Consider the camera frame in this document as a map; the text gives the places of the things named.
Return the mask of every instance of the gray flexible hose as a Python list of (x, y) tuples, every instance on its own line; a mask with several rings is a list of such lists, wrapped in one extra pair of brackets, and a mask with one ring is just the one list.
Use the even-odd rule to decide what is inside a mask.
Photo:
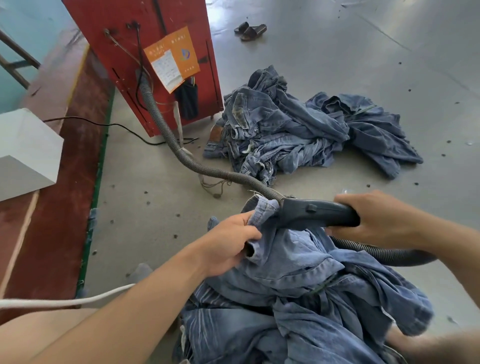
[[(212, 168), (204, 166), (203, 164), (198, 163), (192, 157), (190, 157), (181, 147), (177, 141), (177, 137), (173, 134), (172, 130), (165, 122), (162, 113), (158, 110), (158, 106), (155, 102), (153, 97), (152, 89), (150, 84), (148, 83), (145, 76), (141, 73), (140, 74), (140, 92), (144, 99), (144, 103), (148, 109), (148, 112), (153, 118), (155, 125), (162, 133), (165, 141), (167, 142), (168, 146), (175, 154), (177, 159), (188, 169), (202, 174), (204, 176), (221, 178), (224, 180), (232, 181), (235, 183), (247, 185), (251, 187), (253, 190), (261, 193), (264, 197), (268, 198), (269, 200), (277, 200), (280, 204), (282, 200), (285, 198), (281, 193), (275, 191), (273, 188), (270, 188), (263, 183), (261, 183), (258, 179), (247, 176), (246, 174), (237, 173), (237, 172), (230, 172), (227, 170), (222, 170), (220, 168)], [(394, 250), (387, 250), (382, 248), (377, 248), (371, 245), (363, 245), (359, 244), (350, 240), (340, 240), (336, 238), (332, 238), (335, 245), (340, 249), (349, 249), (355, 251), (365, 250), (367, 253), (372, 255), (375, 259), (377, 259), (381, 264), (393, 267), (411, 267), (411, 266), (419, 266), (422, 264), (427, 264), (436, 258), (426, 252), (418, 251), (418, 250), (401, 250), (401, 249), (394, 249)]]

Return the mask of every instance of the light blue denim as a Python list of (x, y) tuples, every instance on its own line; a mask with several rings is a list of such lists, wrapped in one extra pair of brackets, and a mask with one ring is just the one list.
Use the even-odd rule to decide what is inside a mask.
[[(337, 249), (314, 221), (277, 228), (278, 203), (253, 197), (254, 254), (206, 279), (182, 311), (190, 359), (203, 363), (384, 363), (390, 315), (406, 335), (433, 316), (427, 297), (371, 255)], [(208, 228), (218, 223), (211, 218)]]
[(255, 71), (248, 83), (226, 95), (217, 125), (219, 142), (209, 141), (204, 157), (228, 157), (233, 169), (266, 184), (277, 170), (292, 173), (299, 166), (328, 167), (333, 154), (353, 145), (373, 159), (388, 178), (400, 162), (423, 159), (405, 138), (400, 116), (374, 106), (359, 95), (328, 97), (320, 92), (306, 103), (287, 93), (287, 82), (273, 66)]

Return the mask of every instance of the gray floor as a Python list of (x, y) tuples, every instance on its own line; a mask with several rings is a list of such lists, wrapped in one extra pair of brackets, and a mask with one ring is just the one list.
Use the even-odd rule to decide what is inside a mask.
[[(401, 114), (405, 132), (425, 159), (387, 181), (362, 156), (342, 153), (329, 168), (280, 175), (276, 189), (296, 197), (332, 199), (343, 189), (368, 191), (370, 184), (441, 217), (478, 227), (480, 3), (210, 0), (207, 6), (223, 93), (273, 64), (299, 99), (319, 91), (359, 93)], [(265, 23), (268, 30), (256, 42), (240, 43), (233, 28), (245, 20)], [(146, 136), (120, 95), (112, 121)], [(184, 128), (184, 135), (200, 137), (187, 145), (200, 159), (199, 147), (205, 145), (211, 124), (203, 120)], [(230, 168), (226, 160), (205, 163)], [(90, 258), (86, 278), (89, 294), (126, 284), (125, 274), (141, 262), (161, 265), (203, 234), (211, 215), (225, 218), (239, 212), (249, 196), (232, 185), (215, 200), (166, 146), (147, 146), (123, 129), (111, 128), (92, 247), (98, 253)], [(480, 322), (480, 311), (441, 263), (400, 271), (431, 298), (437, 313), (433, 332)], [(155, 362), (169, 363), (172, 340), (161, 343)]]

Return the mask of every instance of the blue wall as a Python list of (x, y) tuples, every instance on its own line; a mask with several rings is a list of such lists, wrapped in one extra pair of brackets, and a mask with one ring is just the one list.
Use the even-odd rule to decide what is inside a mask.
[[(0, 29), (40, 63), (57, 41), (60, 31), (73, 23), (61, 0), (0, 0)], [(0, 42), (0, 54), (8, 61), (20, 58)], [(19, 72), (29, 81), (36, 69)], [(0, 113), (18, 107), (25, 89), (0, 67)]]

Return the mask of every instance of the red metal machine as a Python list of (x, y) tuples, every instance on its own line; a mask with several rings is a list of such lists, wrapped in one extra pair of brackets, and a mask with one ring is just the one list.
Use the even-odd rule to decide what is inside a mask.
[[(200, 72), (195, 75), (199, 113), (193, 120), (182, 119), (182, 124), (223, 110), (205, 0), (63, 0), (63, 3), (149, 136), (160, 132), (150, 114), (136, 101), (135, 70), (140, 66), (132, 58), (139, 59), (136, 30), (127, 26), (132, 22), (140, 25), (143, 49), (188, 26), (200, 65)], [(175, 97), (166, 91), (144, 53), (143, 56), (144, 67), (152, 76), (158, 108), (171, 129), (175, 129), (171, 104)]]

